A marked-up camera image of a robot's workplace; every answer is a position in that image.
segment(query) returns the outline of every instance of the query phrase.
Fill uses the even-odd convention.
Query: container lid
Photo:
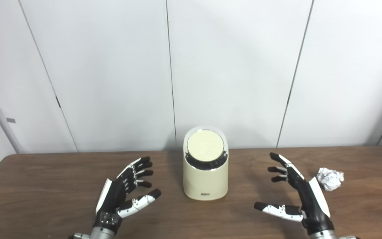
[[[211,130],[193,133],[188,139],[187,147],[193,158],[203,162],[217,159],[224,150],[221,136]]]

